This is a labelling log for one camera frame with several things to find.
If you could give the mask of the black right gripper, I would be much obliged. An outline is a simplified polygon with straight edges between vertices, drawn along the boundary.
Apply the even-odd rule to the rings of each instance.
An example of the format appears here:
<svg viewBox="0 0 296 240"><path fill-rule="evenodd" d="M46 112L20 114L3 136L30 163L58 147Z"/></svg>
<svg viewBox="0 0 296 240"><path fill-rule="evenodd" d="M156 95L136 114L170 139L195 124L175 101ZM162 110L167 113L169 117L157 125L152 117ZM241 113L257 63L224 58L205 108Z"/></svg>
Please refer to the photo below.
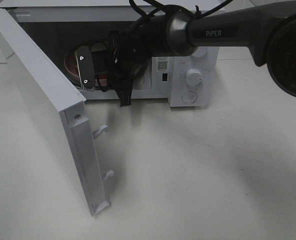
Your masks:
<svg viewBox="0 0 296 240"><path fill-rule="evenodd" d="M134 84L144 74L148 61L152 57L139 31L139 24L133 22L121 32L109 31L107 39L90 43L107 44L107 90L115 90L120 107L132 104ZM95 71L92 53L88 46L81 46L76 50L76 60L81 87L84 90L93 90Z"/></svg>

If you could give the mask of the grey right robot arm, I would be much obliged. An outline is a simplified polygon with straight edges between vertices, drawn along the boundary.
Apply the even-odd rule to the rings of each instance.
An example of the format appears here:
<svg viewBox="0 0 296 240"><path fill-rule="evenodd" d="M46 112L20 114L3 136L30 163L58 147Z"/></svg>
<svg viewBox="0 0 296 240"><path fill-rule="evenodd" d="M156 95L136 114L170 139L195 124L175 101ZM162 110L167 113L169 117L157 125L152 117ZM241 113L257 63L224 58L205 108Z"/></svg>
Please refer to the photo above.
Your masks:
<svg viewBox="0 0 296 240"><path fill-rule="evenodd" d="M218 14L220 6L201 12L151 0L139 19L123 32L111 31L106 49L75 50L80 86L114 90L129 106L134 80L153 57L187 57L198 47L246 47L256 66L266 65L274 82L296 97L296 0L275 2Z"/></svg>

